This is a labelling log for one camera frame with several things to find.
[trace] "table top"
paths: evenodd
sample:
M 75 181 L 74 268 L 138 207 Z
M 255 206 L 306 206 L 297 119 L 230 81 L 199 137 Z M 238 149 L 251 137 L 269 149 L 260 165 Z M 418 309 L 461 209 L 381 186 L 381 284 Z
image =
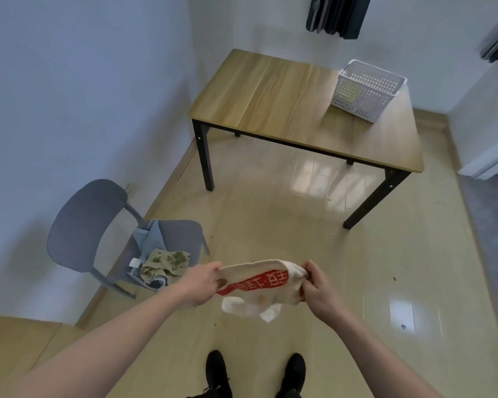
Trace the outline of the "table top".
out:
M 192 119 L 395 169 L 424 170 L 407 86 L 375 124 L 330 105 L 338 71 L 234 49 L 190 108 Z

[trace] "perforated basket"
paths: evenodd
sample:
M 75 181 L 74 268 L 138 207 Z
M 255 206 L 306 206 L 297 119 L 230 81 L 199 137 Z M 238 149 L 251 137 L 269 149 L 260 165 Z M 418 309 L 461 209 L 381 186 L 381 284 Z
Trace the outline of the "perforated basket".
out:
M 339 72 L 331 104 L 374 123 L 406 81 L 400 75 L 351 60 Z

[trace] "wall outlet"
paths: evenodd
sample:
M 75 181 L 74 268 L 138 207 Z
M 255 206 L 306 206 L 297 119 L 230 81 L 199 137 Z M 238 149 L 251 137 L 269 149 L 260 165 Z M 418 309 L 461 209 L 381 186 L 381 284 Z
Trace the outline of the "wall outlet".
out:
M 125 192 L 127 193 L 128 200 L 132 199 L 136 194 L 136 187 L 136 183 L 129 183 L 127 186 L 125 186 Z

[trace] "foot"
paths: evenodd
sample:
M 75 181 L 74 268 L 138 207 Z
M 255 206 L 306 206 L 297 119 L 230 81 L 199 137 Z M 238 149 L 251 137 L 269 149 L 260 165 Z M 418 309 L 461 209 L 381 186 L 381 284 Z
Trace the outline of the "foot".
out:
M 205 374 L 209 388 L 215 389 L 219 398 L 232 398 L 227 367 L 218 350 L 210 352 L 206 358 Z
M 289 359 L 286 369 L 284 371 L 284 378 L 280 385 L 280 391 L 277 393 L 276 398 L 281 398 L 291 390 L 300 393 L 303 388 L 304 379 L 306 377 L 306 364 L 300 354 L 293 354 Z

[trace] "forearm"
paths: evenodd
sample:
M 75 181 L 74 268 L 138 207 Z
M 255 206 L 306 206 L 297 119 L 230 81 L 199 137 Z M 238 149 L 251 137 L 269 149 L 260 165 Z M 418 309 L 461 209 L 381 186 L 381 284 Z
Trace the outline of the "forearm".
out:
M 184 302 L 177 285 L 115 317 L 26 374 L 15 397 L 104 397 Z
M 439 398 L 440 395 L 345 307 L 329 324 L 351 353 L 375 398 Z

